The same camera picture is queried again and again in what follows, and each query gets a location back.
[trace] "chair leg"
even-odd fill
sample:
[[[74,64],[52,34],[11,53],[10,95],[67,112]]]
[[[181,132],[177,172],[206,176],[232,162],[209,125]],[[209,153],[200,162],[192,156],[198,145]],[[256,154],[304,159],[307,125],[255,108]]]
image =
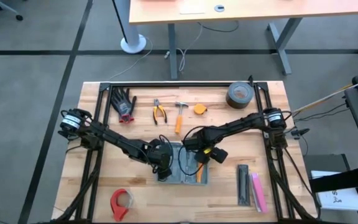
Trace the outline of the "chair leg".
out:
[[[13,8],[11,8],[11,7],[7,6],[7,5],[5,5],[5,4],[2,3],[1,1],[0,1],[0,6],[1,6],[3,9],[9,10],[9,11],[11,11],[11,12],[14,12],[16,15],[19,15],[19,13],[18,13],[16,10],[14,10]]]

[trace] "gray carpet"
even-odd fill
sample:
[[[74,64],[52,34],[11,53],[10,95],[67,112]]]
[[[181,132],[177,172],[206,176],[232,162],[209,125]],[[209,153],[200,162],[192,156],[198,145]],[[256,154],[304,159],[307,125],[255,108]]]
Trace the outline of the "gray carpet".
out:
[[[24,20],[18,22],[10,12],[0,12],[0,50],[70,50],[73,47],[86,0],[10,0],[6,3],[20,11]],[[277,20],[277,27],[282,29],[285,21]],[[271,39],[265,31],[268,22],[241,21],[239,30],[228,34],[204,30],[193,49],[271,49]],[[230,29],[235,24],[205,25]],[[185,48],[197,36],[199,28],[195,23],[177,25],[178,46]],[[153,41],[154,49],[167,49],[165,25],[140,26],[139,30]],[[111,1],[94,0],[80,50],[119,50],[121,38]],[[358,16],[304,19],[288,48],[358,49]],[[108,81],[139,57],[141,55],[77,56],[62,109],[76,106],[83,82]],[[180,80],[245,80],[249,75],[256,80],[283,80],[291,108],[296,109],[347,85],[358,75],[358,54],[291,54],[288,58],[293,75],[284,77],[277,55],[188,55]],[[0,220],[16,223],[19,218],[67,60],[68,56],[0,56]],[[169,61],[163,55],[149,55],[113,80],[169,79]],[[305,112],[304,116],[326,111],[341,102],[341,96],[335,97]],[[298,126],[311,128],[305,136],[308,154],[345,153],[351,167],[358,167],[358,131],[350,112]],[[50,218],[66,144],[55,132],[31,223]],[[305,153],[305,143],[300,144]],[[345,223],[350,220],[338,213],[323,215],[328,220]]]

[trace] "wooden workbench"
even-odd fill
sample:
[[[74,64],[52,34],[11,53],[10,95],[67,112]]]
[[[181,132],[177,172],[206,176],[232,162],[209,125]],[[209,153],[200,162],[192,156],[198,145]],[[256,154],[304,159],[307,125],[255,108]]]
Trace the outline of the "wooden workbench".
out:
[[[202,2],[205,13],[180,14],[184,1]],[[214,7],[222,4],[224,12]],[[131,24],[358,14],[358,0],[131,0]]]
[[[267,82],[274,107],[290,110],[283,82]],[[93,113],[98,96],[99,83],[84,83],[78,107]],[[257,112],[256,101],[243,110],[235,110],[225,102],[226,87],[165,87],[165,88],[131,88],[131,96],[137,96],[134,111],[135,121],[131,124],[119,124],[117,113],[111,109],[109,127],[129,139],[151,141],[159,134],[164,134],[171,141],[179,141],[187,131],[198,125],[222,125],[235,119]],[[101,111],[104,111],[106,95]],[[165,108],[168,124],[158,118],[154,125],[152,110],[154,98],[158,98]],[[183,110],[182,135],[174,133],[178,108],[176,101],[189,104]],[[202,103],[208,112],[202,116],[195,115],[193,107]],[[293,126],[292,119],[288,124]],[[277,221],[269,171],[265,156],[262,134],[250,130],[225,138],[218,145],[229,155],[223,164],[211,160],[209,164],[209,184],[207,186],[158,184],[150,166],[129,159],[122,151],[106,143],[98,185],[98,194],[94,212],[94,222],[113,222],[110,198],[120,188],[130,190],[134,196],[133,207],[123,222],[274,222]],[[303,178],[307,180],[305,164],[298,141],[288,138],[288,151],[297,163]],[[80,189],[86,151],[78,148],[70,151],[65,159],[62,179],[55,202],[53,218],[62,214]],[[315,216],[314,202],[294,167],[284,156],[285,167],[291,191],[307,211]],[[257,172],[261,178],[268,204],[268,213],[258,213],[251,194],[251,207],[237,206],[236,167],[247,164],[250,172]],[[87,211],[85,200],[84,211]],[[287,213],[285,202],[281,197],[282,208]]]

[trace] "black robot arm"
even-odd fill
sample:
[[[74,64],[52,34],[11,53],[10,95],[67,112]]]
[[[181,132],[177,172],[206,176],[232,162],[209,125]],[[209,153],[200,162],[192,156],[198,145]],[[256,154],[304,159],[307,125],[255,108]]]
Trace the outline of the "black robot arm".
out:
[[[195,159],[207,163],[209,158],[222,163],[227,152],[215,147],[223,138],[232,136],[250,129],[259,129],[269,135],[269,144],[273,147],[286,147],[283,131],[286,128],[285,120],[280,109],[269,108],[263,114],[251,113],[245,118],[226,123],[222,126],[206,126],[195,132],[182,142],[186,150],[196,152]]]
[[[129,158],[150,164],[153,172],[163,180],[171,175],[169,168],[172,151],[170,145],[159,139],[145,142],[140,139],[127,139],[124,136],[92,120],[89,112],[81,109],[63,111],[64,119],[58,133],[67,139],[81,138],[81,146],[88,150],[99,150],[103,142],[119,147]]]

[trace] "gray tray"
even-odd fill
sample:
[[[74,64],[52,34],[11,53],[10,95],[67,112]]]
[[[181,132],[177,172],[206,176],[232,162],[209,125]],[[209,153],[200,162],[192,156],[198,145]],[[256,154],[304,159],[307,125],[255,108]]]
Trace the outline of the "gray tray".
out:
[[[197,174],[188,176],[184,174],[179,168],[178,153],[179,149],[182,147],[182,144],[171,142],[171,145],[173,149],[173,162],[171,166],[172,175],[170,175],[165,181],[158,180],[156,175],[156,180],[164,184],[206,185],[208,183],[209,176],[208,164],[205,164],[203,168],[201,168],[203,170],[203,175],[201,176],[201,183],[197,183]],[[194,159],[194,155],[194,152],[187,152],[185,148],[183,148],[180,152],[181,167],[188,174],[192,174],[198,169],[198,162]]]

